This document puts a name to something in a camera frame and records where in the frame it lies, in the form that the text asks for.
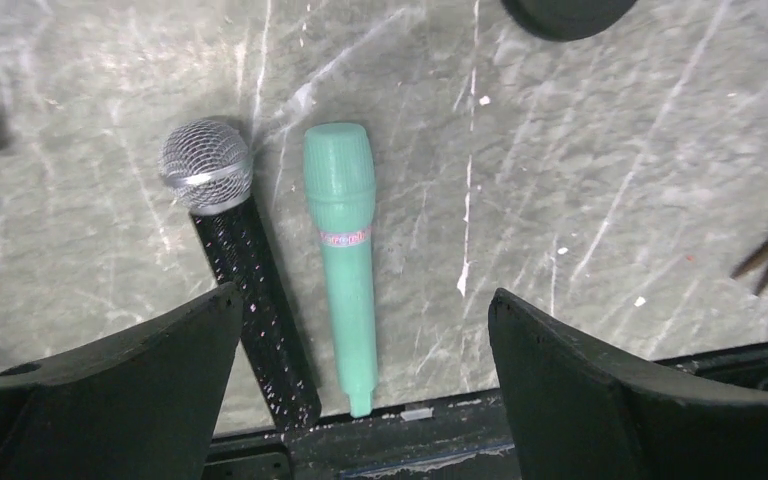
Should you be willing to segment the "black silver-mesh microphone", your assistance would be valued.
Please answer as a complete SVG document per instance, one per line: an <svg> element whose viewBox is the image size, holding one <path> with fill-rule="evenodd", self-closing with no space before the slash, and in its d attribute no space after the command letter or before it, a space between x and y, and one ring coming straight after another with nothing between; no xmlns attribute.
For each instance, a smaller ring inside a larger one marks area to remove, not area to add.
<svg viewBox="0 0 768 480"><path fill-rule="evenodd" d="M253 159L238 130L203 118L174 129L159 175L188 209L220 283L244 300L241 345L279 431L313 425L321 401L252 190Z"/></svg>

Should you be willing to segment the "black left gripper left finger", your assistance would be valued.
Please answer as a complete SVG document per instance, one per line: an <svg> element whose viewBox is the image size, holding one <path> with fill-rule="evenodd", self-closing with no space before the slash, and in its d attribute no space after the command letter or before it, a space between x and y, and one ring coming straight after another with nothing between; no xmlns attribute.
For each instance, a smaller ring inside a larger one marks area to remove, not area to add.
<svg viewBox="0 0 768 480"><path fill-rule="evenodd" d="M241 332L225 284L0 373L0 479L197 479Z"/></svg>

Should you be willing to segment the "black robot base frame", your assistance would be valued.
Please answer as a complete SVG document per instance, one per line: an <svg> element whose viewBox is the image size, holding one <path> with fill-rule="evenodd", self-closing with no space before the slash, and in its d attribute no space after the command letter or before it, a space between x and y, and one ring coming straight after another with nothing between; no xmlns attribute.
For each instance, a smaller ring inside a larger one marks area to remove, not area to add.
<svg viewBox="0 0 768 480"><path fill-rule="evenodd" d="M657 360L768 387L768 342ZM201 479L521 479L501 390L324 417L287 433L215 438Z"/></svg>

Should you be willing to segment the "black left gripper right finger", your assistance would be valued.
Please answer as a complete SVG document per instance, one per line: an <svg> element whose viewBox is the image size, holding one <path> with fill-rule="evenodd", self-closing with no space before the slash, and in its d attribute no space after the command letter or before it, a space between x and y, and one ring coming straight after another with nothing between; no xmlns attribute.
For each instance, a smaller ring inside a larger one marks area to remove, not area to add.
<svg viewBox="0 0 768 480"><path fill-rule="evenodd" d="M526 479L768 479L768 342L649 361L498 289L489 340Z"/></svg>

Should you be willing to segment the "mint green toy microphone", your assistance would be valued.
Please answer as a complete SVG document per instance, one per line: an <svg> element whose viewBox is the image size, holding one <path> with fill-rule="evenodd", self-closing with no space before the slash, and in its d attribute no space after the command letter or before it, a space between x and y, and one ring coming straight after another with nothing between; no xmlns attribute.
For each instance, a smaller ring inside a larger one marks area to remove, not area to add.
<svg viewBox="0 0 768 480"><path fill-rule="evenodd" d="M376 179L366 129L314 126L304 136L304 189L319 233L338 383L354 418L369 415L378 384L372 223Z"/></svg>

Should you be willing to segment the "black round-base mic stand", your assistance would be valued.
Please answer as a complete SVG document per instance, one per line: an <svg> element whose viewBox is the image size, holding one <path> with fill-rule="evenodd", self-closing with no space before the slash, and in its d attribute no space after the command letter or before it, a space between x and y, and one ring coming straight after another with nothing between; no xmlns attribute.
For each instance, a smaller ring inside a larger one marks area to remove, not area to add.
<svg viewBox="0 0 768 480"><path fill-rule="evenodd" d="M501 0L525 31L553 42L595 36L617 23L636 0Z"/></svg>

